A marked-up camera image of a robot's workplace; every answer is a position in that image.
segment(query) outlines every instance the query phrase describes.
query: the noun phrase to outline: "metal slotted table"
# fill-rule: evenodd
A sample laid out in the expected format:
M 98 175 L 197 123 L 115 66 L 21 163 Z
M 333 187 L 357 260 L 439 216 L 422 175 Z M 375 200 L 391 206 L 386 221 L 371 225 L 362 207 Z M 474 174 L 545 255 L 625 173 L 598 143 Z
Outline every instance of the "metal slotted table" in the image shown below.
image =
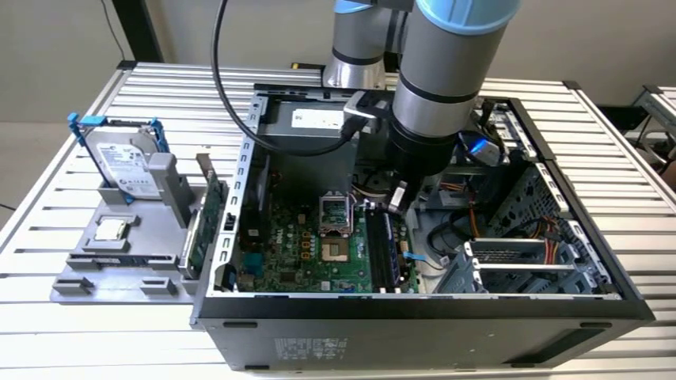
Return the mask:
M 635 104 L 646 108 L 667 132 L 676 136 L 676 87 L 646 85 Z
M 321 85 L 317 70 L 223 69 L 222 73 L 242 116 L 254 83 Z M 391 77 L 391 89 L 395 83 Z M 562 82 L 489 79 L 482 94 L 522 99 L 658 320 L 554 370 L 266 376 L 625 380 L 650 372 L 650 378 L 676 378 L 674 193 L 582 90 Z M 203 182 L 197 153 L 210 153 L 219 175 L 233 178 L 242 134 L 223 109 L 209 68 L 141 63 L 135 69 L 118 70 L 89 114 L 139 120 L 161 117 L 190 182 Z M 0 368 L 9 369 L 0 376 L 255 376 L 231 373 L 206 332 L 191 330 L 191 306 L 50 303 L 54 277 L 99 203 L 98 185 L 95 166 L 70 138 L 0 232 Z

